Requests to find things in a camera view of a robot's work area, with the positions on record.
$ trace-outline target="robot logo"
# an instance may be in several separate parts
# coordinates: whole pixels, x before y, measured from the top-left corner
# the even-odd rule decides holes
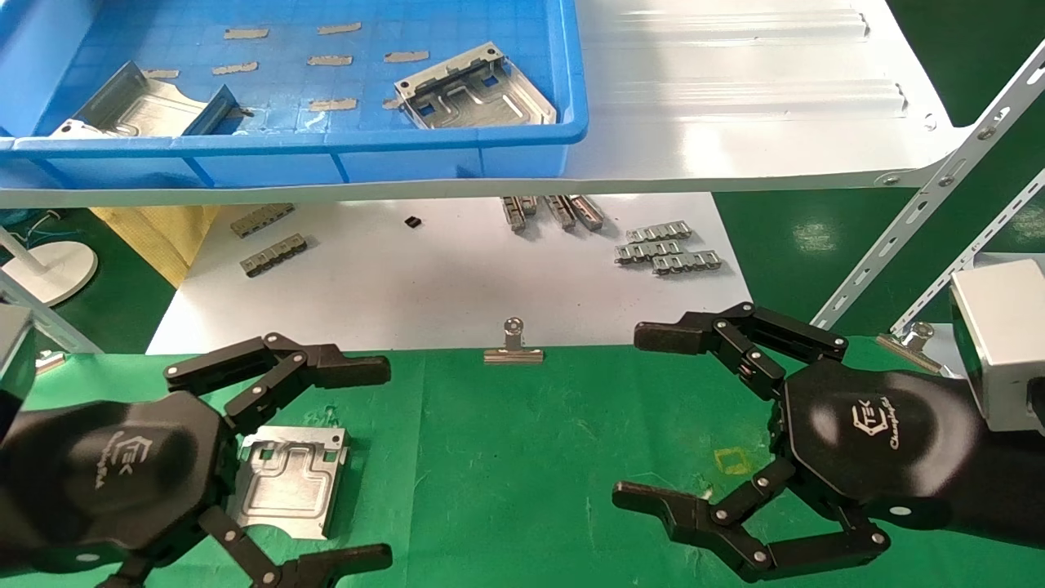
[[[125,431],[116,431],[113,433],[109,443],[106,444],[104,449],[101,450],[101,458],[98,460],[98,471],[94,476],[94,490],[100,490],[106,485],[106,476],[109,475],[109,466],[116,466],[119,463],[122,465],[119,475],[133,474],[134,469],[131,466],[135,463],[140,464],[148,457],[148,449],[153,446],[152,441],[138,436],[127,441],[116,443],[116,440],[122,438],[124,434]]]
[[[889,428],[885,421],[885,410],[879,408],[877,411],[870,406],[870,401],[857,401],[859,406],[853,407],[853,426],[875,437]]]

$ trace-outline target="white table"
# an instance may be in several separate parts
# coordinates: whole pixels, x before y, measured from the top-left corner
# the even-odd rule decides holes
[[[494,348],[518,316],[529,346],[630,345],[642,321],[723,310],[749,300],[710,193],[593,196],[599,233],[562,231],[541,202],[522,234],[498,197],[308,204],[240,239],[227,207],[167,310],[149,354],[196,354],[276,331],[343,351]],[[411,229],[408,216],[422,218]],[[715,249],[715,272],[654,276],[620,266],[624,231],[687,220],[691,251]],[[255,278],[239,261],[295,232],[311,245]]]

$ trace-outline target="yellow marking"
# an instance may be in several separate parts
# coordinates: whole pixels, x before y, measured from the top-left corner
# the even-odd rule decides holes
[[[730,476],[747,476],[753,471],[747,461],[747,453],[739,447],[716,449],[715,465],[720,472]]]

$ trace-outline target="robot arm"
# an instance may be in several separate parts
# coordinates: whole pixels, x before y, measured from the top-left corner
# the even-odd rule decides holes
[[[764,345],[808,366],[791,376]],[[635,347],[711,354],[759,398],[774,461],[717,504],[667,489],[618,483],[613,503],[653,515],[671,541],[706,548],[753,582],[869,563],[889,546],[870,519],[951,528],[1045,547],[1045,438],[991,431],[969,384],[841,363],[844,338],[743,304],[640,324]],[[764,544],[744,522],[785,489],[834,534]]]

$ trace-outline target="metal strip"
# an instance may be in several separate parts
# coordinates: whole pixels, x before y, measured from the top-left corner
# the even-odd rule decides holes
[[[0,269],[0,298],[4,303],[32,309],[32,322],[37,329],[62,346],[70,354],[102,354],[86,335],[76,331],[66,320],[50,307],[34,298],[22,284],[11,279],[7,272]]]
[[[914,197],[904,206],[885,232],[878,237],[863,259],[842,281],[823,308],[811,322],[820,329],[831,329],[860,298],[867,284],[903,249],[947,196],[958,187],[998,139],[1045,90],[1045,41],[1030,53],[1027,61],[1008,80],[1001,93],[983,111],[966,140],[944,161]]]
[[[947,268],[944,269],[944,273],[939,274],[936,280],[932,282],[932,285],[922,292],[922,296],[918,298],[918,301],[915,301],[914,304],[911,305],[911,307],[907,309],[907,311],[901,315],[899,320],[897,320],[897,323],[892,324],[892,327],[889,328],[889,332],[899,336],[899,334],[907,328],[907,325],[914,321],[914,317],[922,312],[922,309],[924,309],[929,302],[936,298],[936,293],[938,293],[940,289],[947,287],[947,284],[951,281],[951,274],[969,267],[972,264],[973,257],[976,253],[991,240],[991,237],[993,237],[999,230],[1001,230],[1002,227],[1012,220],[1013,217],[1016,216],[1016,213],[1019,212],[1020,208],[1026,206],[1027,202],[1030,202],[1030,199],[1037,195],[1039,191],[1041,191],[1042,187],[1045,187],[1045,169],[1039,171],[1038,174],[1035,175],[1035,178],[1030,180],[1030,182],[1023,189],[1021,189],[1018,194],[1016,194],[1016,197],[1006,204],[1001,212],[995,216],[993,220],[991,220],[991,224],[989,224],[978,235],[976,235],[976,238],[969,243],[969,246],[966,246],[966,249],[957,257],[955,257],[954,261],[952,261],[950,265],[947,265]]]

